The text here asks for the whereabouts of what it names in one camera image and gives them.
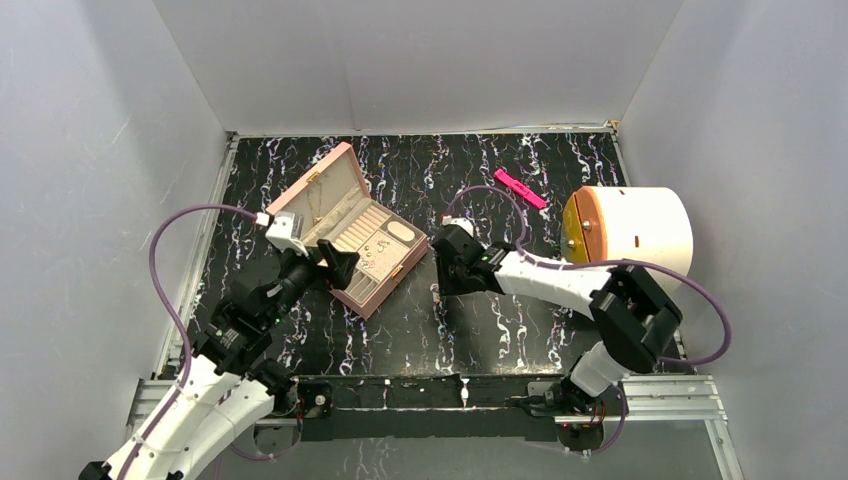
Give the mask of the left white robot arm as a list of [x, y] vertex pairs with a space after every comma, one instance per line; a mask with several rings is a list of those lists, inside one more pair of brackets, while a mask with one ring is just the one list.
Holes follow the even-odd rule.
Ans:
[[321, 239], [255, 258], [232, 278], [176, 383], [134, 436], [82, 479], [193, 479], [248, 426], [298, 405], [293, 373], [264, 358], [272, 331], [309, 290], [343, 290], [360, 256]]

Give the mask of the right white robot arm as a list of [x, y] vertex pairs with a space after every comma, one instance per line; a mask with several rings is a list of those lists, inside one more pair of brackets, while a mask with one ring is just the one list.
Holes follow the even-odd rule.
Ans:
[[559, 383], [508, 400], [533, 416], [590, 413], [609, 387], [632, 373], [655, 369], [683, 319], [665, 290], [639, 265], [586, 268], [523, 256], [504, 242], [485, 246], [456, 224], [445, 226], [430, 246], [442, 296], [529, 296], [594, 322], [599, 341]]

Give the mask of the pink jewelry box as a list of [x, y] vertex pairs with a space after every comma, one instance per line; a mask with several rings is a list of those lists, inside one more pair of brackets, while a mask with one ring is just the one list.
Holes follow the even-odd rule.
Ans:
[[346, 290], [332, 294], [364, 319], [370, 318], [422, 260], [426, 235], [372, 199], [353, 146], [342, 142], [265, 208], [272, 219], [280, 210], [304, 218], [301, 241], [315, 247], [327, 239], [340, 251], [357, 251], [375, 262], [358, 265]]

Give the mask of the pink plastic clip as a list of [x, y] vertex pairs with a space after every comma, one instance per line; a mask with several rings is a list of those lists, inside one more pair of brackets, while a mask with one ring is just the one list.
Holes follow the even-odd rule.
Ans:
[[494, 172], [493, 176], [503, 186], [507, 187], [510, 191], [518, 195], [526, 203], [532, 205], [537, 210], [542, 210], [547, 207], [545, 199], [535, 193], [529, 186], [512, 177], [504, 169], [498, 168]]

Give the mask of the white cylinder with orange lid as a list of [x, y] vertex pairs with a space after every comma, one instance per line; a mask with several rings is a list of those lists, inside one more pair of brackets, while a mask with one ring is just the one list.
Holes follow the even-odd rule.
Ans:
[[562, 219], [561, 251], [570, 263], [629, 259], [689, 273], [691, 223], [669, 188], [583, 186], [567, 200]]

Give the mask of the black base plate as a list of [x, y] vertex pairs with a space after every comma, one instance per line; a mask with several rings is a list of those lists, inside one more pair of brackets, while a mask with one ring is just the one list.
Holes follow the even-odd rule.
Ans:
[[298, 413], [308, 442], [518, 437], [558, 439], [559, 423], [522, 407], [534, 378], [516, 375], [302, 378]]

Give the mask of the aluminium frame rail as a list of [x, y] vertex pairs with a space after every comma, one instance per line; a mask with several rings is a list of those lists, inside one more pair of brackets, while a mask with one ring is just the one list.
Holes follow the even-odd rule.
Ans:
[[301, 405], [252, 422], [263, 434], [302, 428], [307, 442], [342, 439], [522, 437], [589, 454], [620, 436], [622, 421], [702, 424], [723, 479], [743, 476], [713, 378], [653, 374], [626, 379], [583, 410], [553, 404], [554, 375], [310, 376]]

